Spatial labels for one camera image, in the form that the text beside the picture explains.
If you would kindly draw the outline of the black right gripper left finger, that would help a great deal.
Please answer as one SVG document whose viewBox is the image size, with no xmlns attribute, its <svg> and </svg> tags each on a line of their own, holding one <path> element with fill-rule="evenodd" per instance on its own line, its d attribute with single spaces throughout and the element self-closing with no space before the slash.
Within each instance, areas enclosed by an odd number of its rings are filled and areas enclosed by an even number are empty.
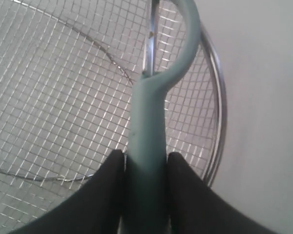
<svg viewBox="0 0 293 234">
<path fill-rule="evenodd" d="M 113 150 L 99 170 L 60 205 L 15 234 L 116 234 L 123 207 L 125 157 Z"/>
</svg>

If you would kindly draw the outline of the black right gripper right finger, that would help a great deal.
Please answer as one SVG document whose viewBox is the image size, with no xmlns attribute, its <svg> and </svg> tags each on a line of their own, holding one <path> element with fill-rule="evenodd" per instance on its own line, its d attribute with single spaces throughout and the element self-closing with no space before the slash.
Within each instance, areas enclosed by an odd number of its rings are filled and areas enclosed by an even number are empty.
<svg viewBox="0 0 293 234">
<path fill-rule="evenodd" d="M 272 234 L 218 196 L 179 152 L 167 159 L 168 213 L 174 234 Z"/>
</svg>

